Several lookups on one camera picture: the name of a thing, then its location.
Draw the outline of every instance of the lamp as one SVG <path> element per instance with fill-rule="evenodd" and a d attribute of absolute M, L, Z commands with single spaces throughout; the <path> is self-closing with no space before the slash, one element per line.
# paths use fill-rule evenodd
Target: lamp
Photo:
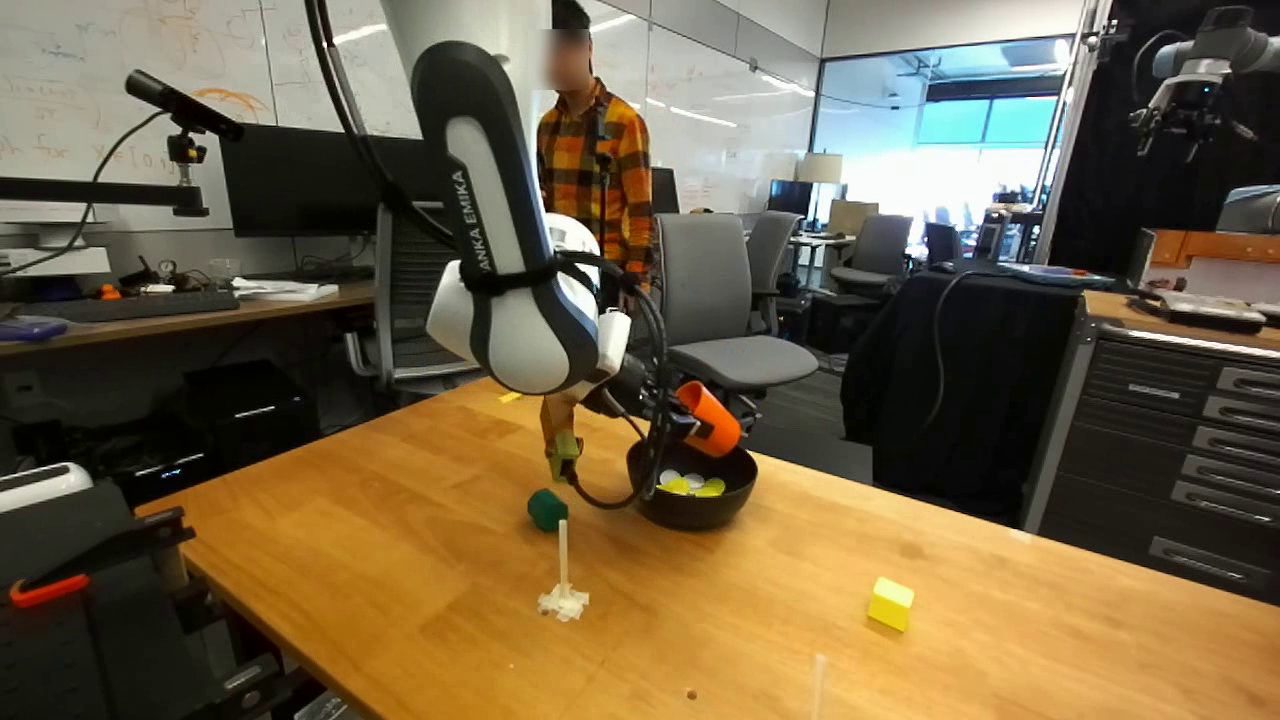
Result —
<path fill-rule="evenodd" d="M 843 156 L 836 152 L 809 152 L 794 169 L 794 180 L 809 185 L 843 185 Z"/>

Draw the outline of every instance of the cabinet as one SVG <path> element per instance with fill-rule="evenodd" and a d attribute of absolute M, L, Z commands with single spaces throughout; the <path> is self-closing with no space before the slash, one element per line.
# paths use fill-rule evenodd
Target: cabinet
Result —
<path fill-rule="evenodd" d="M 1280 331 L 1088 294 L 1026 528 L 1280 606 Z"/>

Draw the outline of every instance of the wall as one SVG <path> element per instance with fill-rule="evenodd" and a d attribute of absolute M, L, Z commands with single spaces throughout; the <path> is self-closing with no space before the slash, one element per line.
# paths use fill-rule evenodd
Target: wall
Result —
<path fill-rule="evenodd" d="M 1085 0 L 832 0 L 818 58 L 1059 38 Z"/>

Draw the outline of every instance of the man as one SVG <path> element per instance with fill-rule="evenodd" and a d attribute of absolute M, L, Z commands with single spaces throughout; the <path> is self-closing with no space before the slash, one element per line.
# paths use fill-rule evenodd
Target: man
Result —
<path fill-rule="evenodd" d="M 559 98 L 536 124 L 543 208 L 588 226 L 599 239 L 599 257 L 646 294 L 646 124 L 591 72 L 591 15 L 576 0 L 557 0 L 543 75 Z M 579 439 L 573 433 L 576 404 L 579 398 L 573 391 L 543 398 L 540 426 L 551 475 L 569 475 L 579 456 Z"/>

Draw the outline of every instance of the green ball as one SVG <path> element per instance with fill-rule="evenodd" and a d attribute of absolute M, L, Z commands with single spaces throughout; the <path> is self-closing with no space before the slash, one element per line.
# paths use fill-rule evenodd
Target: green ball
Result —
<path fill-rule="evenodd" d="M 557 533 L 559 521 L 569 521 L 569 504 L 557 492 L 540 487 L 540 492 L 526 495 L 526 521 L 540 533 Z"/>

